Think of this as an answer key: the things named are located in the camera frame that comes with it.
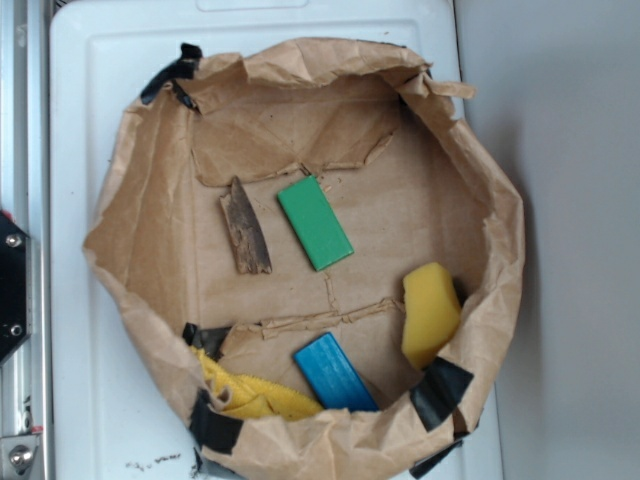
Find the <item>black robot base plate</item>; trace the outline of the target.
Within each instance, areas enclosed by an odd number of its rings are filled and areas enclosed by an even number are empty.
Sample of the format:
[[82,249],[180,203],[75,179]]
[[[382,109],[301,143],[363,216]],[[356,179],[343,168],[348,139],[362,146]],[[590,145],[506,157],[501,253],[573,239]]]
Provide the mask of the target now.
[[1,365],[30,335],[28,322],[29,236],[1,211]]

